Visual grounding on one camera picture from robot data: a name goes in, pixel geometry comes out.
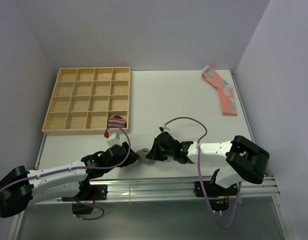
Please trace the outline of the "grey sock with black stripes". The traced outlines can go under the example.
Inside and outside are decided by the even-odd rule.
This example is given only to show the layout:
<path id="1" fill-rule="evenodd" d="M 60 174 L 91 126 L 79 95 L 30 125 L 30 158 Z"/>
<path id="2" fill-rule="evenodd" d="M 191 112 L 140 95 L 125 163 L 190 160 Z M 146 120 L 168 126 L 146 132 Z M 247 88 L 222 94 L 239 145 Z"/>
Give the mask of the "grey sock with black stripes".
<path id="1" fill-rule="evenodd" d="M 138 154 L 138 160 L 145 165 L 153 165 L 156 161 L 152 160 L 152 159 L 147 159 L 146 156 L 148 155 L 148 153 L 150 152 L 149 149 L 147 148 L 143 148 L 141 150 L 138 150 L 136 153 Z"/>

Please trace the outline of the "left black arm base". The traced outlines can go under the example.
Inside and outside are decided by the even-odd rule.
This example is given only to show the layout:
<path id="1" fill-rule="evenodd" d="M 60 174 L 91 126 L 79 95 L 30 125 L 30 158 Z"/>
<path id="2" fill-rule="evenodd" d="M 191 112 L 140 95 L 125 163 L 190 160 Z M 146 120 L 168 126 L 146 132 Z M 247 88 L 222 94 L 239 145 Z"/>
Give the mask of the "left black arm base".
<path id="1" fill-rule="evenodd" d="M 96 220 L 102 218 L 105 214 L 104 209 L 97 205 L 97 201 L 106 200 L 107 185 L 90 185 L 88 187 L 80 187 L 80 191 L 73 197 L 62 197 L 63 202 L 72 202 L 73 215 L 85 221 Z M 100 211 L 99 216 L 88 217 L 94 210 Z"/>

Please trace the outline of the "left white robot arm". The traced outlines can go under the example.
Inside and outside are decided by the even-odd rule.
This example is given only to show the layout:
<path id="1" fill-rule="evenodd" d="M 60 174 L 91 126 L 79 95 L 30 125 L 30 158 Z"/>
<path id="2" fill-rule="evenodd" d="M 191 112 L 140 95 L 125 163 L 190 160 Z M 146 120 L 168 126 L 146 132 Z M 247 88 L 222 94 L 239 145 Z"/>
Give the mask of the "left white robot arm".
<path id="1" fill-rule="evenodd" d="M 90 180 L 116 167 L 133 164 L 138 158 L 124 142 L 57 168 L 26 170 L 24 166 L 15 167 L 0 181 L 0 217 L 14 216 L 29 205 L 56 198 L 90 201 L 93 197 Z"/>

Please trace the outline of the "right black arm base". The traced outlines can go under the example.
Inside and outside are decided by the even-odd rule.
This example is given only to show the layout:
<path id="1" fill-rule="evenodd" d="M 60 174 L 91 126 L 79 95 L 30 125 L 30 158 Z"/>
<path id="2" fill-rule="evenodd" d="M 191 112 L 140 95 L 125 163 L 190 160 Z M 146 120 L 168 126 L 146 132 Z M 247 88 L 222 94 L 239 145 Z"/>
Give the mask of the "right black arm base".
<path id="1" fill-rule="evenodd" d="M 219 213 L 228 211 L 234 205 L 234 202 L 230 202 L 230 197 L 237 196 L 240 190 L 237 183 L 229 188 L 220 187 L 210 181 L 203 181 L 203 184 L 211 209 Z"/>

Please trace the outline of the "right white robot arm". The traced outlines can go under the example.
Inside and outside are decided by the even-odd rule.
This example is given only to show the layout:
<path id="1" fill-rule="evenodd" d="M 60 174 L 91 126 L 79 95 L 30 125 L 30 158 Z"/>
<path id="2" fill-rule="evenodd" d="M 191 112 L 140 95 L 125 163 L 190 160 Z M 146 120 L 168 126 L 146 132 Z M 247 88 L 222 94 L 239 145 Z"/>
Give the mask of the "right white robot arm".
<path id="1" fill-rule="evenodd" d="M 211 192 L 221 195 L 231 185 L 242 181 L 262 184 L 270 154 L 241 135 L 232 141 L 200 144 L 179 142 L 168 132 L 162 132 L 154 139 L 146 159 L 163 162 L 169 158 L 180 164 L 225 164 L 224 168 L 215 170 L 210 182 Z"/>

